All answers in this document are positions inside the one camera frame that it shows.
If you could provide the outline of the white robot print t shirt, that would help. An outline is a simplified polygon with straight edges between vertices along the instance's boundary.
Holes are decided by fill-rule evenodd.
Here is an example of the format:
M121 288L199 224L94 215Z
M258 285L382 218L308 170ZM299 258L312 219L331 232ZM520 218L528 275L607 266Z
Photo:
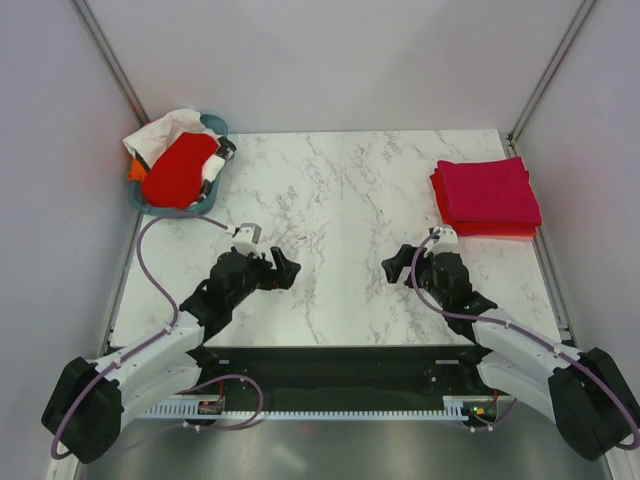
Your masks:
M218 177L222 168L231 161L237 151L236 145L227 137L218 138L219 147L203 164L201 171L201 190L199 199L206 198L213 189L213 183Z

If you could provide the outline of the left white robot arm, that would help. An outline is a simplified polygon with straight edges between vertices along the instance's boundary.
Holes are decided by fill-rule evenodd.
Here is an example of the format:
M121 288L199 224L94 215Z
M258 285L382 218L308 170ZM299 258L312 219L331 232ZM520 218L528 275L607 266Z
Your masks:
M174 308L171 322L109 355L67 363L41 418L53 435L51 455L84 464L104 455L140 414L176 393L208 393L219 369L199 359L203 345L257 290L287 290L301 266L273 247L268 255L237 249L219 256L208 278Z

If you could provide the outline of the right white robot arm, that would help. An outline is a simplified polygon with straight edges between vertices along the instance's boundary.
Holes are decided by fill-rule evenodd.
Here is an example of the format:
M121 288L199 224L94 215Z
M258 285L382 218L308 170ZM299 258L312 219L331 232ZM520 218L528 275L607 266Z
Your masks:
M381 263L390 284L405 282L456 334L481 350L458 368L467 392L487 387L513 396L552 423L564 441L590 461L614 448L639 447L639 403L613 357L581 351L515 322L476 291L459 254L404 244Z

